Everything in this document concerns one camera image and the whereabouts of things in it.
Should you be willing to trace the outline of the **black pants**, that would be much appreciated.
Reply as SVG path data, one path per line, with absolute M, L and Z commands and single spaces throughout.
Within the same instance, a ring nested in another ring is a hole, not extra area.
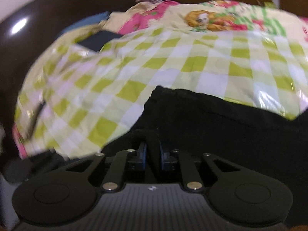
M 290 187 L 290 226 L 307 223 L 307 113 L 294 120 L 184 89 L 156 87 L 130 130 L 103 148 L 108 156 L 147 144 L 195 157 L 211 153 Z

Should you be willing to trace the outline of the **black phone on bed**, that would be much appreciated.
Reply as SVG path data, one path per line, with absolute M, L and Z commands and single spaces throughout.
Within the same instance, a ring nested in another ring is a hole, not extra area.
M 40 116 L 42 110 L 44 109 L 45 105 L 46 105 L 46 101 L 42 101 L 33 113 L 32 120 L 30 121 L 29 129 L 28 129 L 28 137 L 29 138 L 31 138 L 33 133 L 34 133 L 37 121 L 38 121 L 39 116 Z

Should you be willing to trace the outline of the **green checkered plastic sheet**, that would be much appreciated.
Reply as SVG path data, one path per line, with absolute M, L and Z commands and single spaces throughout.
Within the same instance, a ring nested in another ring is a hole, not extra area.
M 152 27 L 106 43 L 67 33 L 34 63 L 18 95 L 14 139 L 22 158 L 54 148 L 98 152 L 127 132 L 156 86 L 186 89 L 294 119 L 307 108 L 307 43 L 257 31 L 186 32 Z M 34 133 L 34 111 L 46 105 Z

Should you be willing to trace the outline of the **dark blue folded cloth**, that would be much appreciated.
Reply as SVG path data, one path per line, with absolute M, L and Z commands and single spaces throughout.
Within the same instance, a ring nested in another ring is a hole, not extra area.
M 77 44 L 92 51 L 99 52 L 106 43 L 113 39 L 119 39 L 122 36 L 122 34 L 102 30 L 87 37 L 84 40 L 78 41 Z

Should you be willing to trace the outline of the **dark wooden headboard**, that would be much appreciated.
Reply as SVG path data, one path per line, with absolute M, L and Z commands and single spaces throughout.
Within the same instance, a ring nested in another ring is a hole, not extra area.
M 66 27 L 100 12 L 124 12 L 134 0 L 34 0 L 1 23 L 3 155 L 17 157 L 12 126 L 17 94 L 30 66 Z

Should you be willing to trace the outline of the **blue pillow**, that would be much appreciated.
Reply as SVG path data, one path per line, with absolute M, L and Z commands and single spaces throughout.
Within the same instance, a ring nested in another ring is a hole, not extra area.
M 109 18 L 110 13 L 109 12 L 103 12 L 100 14 L 95 14 L 86 18 L 81 19 L 80 21 L 77 21 L 76 23 L 71 24 L 70 26 L 64 28 L 58 35 L 57 37 L 60 37 L 61 35 L 80 28 L 80 27 L 84 27 L 84 26 L 88 26 L 88 25 L 92 25 L 92 24 L 98 24 L 100 21 L 102 20 L 107 20 Z

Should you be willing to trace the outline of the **floral cartoon quilt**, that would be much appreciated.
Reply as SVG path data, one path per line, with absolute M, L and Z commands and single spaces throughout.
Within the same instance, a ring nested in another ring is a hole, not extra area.
M 249 5 L 230 0 L 201 4 L 180 4 L 166 0 L 140 2 L 126 12 L 112 12 L 99 23 L 103 29 L 119 34 L 153 26 L 188 31 L 259 31 L 307 41 L 307 18 L 277 8 Z

